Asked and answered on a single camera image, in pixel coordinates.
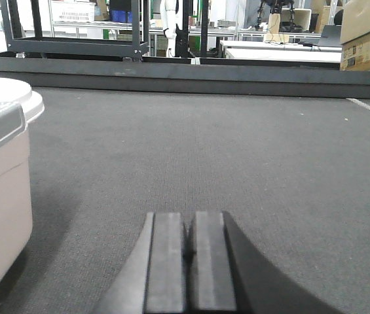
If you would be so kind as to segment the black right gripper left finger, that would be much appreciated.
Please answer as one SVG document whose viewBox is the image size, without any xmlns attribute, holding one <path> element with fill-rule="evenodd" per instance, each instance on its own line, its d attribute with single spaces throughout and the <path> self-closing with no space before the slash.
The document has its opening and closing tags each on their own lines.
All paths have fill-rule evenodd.
<svg viewBox="0 0 370 314">
<path fill-rule="evenodd" d="M 130 256 L 94 313 L 185 313 L 185 227 L 179 213 L 147 213 Z"/>
</svg>

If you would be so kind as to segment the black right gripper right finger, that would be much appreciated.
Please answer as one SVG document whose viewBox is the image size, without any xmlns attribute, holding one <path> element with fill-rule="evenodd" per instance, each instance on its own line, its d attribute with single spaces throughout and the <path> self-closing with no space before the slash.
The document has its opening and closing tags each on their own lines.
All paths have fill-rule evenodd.
<svg viewBox="0 0 370 314">
<path fill-rule="evenodd" d="M 196 212 L 191 224 L 191 313 L 338 313 L 292 281 L 228 212 Z"/>
</svg>

